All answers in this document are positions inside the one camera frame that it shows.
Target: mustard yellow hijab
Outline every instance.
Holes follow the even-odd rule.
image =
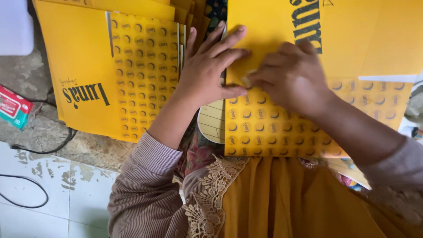
[[[297,158],[251,158],[223,196],[221,238],[423,238],[394,213]]]

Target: white tile floor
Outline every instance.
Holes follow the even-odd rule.
[[[0,142],[0,174],[40,183],[49,195],[41,208],[26,209],[0,197],[1,238],[107,238],[107,204],[118,173],[51,155],[9,149]],[[26,206],[45,200],[33,183],[0,177],[0,193]]]

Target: wet wipes pack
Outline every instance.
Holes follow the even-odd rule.
[[[33,103],[0,85],[0,117],[22,130],[28,121]]]

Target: concrete floor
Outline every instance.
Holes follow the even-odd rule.
[[[0,84],[31,99],[54,102],[52,82],[40,25],[34,11],[35,46],[28,56],[0,56]],[[0,141],[19,144],[36,151],[56,148],[67,137],[65,124],[58,120],[56,108],[35,103],[23,131],[0,120]],[[54,155],[70,160],[119,171],[134,146],[106,136],[78,132],[74,139]]]

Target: person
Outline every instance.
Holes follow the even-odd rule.
[[[308,169],[298,158],[220,158],[199,152],[197,130],[186,155],[197,153],[194,165],[184,167],[183,204],[172,179],[193,116],[203,105],[248,94],[241,86],[220,84],[226,67],[251,55],[232,48],[246,35],[245,26],[219,41],[223,29],[219,24],[194,52],[196,30],[191,28],[180,82],[113,185],[110,236],[423,237],[421,201],[408,210],[416,218],[412,224],[341,185],[323,166]],[[282,43],[248,78],[275,103],[304,115],[335,139],[374,189],[407,190],[421,198],[412,191],[423,191],[423,146],[332,93],[311,43]],[[206,164],[198,162],[200,155],[207,157]]]

